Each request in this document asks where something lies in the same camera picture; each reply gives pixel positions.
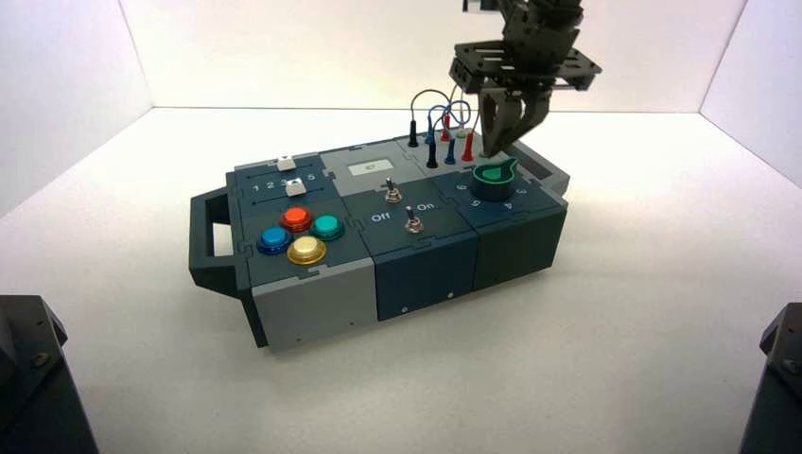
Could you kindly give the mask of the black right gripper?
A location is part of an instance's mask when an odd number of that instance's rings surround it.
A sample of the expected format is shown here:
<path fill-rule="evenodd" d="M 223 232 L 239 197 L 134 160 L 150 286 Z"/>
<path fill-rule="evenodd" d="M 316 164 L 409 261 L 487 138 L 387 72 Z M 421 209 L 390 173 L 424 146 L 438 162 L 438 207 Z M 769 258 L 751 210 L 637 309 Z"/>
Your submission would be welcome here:
<path fill-rule="evenodd" d="M 581 12 L 503 12 L 501 38 L 456 44 L 449 76 L 466 93 L 479 93 L 484 157 L 493 157 L 540 125 L 551 94 L 586 91 L 602 68 L 574 44 Z"/>

